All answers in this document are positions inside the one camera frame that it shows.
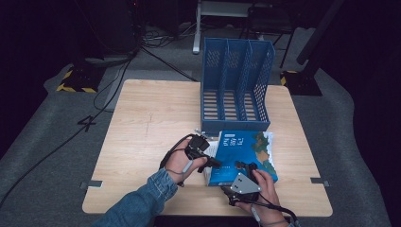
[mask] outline blue book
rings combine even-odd
[[[278,177],[271,155],[272,132],[221,131],[218,142],[211,142],[205,153],[221,161],[220,168],[204,171],[208,186],[231,185],[239,172],[247,174],[239,164],[257,164],[277,182]]]

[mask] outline plastic organizer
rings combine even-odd
[[[265,131],[275,52],[270,41],[205,38],[200,86],[201,130]]]

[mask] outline wooden table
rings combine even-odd
[[[177,141],[200,128],[200,89],[198,82],[126,80],[92,177],[103,185],[88,189],[84,212],[105,213],[146,183]],[[268,86],[266,104],[281,205],[299,217],[331,216],[324,186],[311,183],[320,174],[288,89]],[[248,216],[230,206],[219,187],[205,186],[196,171],[166,203],[163,215]]]

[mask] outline desk organizer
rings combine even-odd
[[[265,107],[274,47],[270,41],[205,38],[200,117],[201,130],[265,131]]]

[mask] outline denim sleeve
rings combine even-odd
[[[147,226],[162,213],[165,202],[175,195],[178,187],[162,168],[148,178],[147,184],[125,195],[92,226]]]

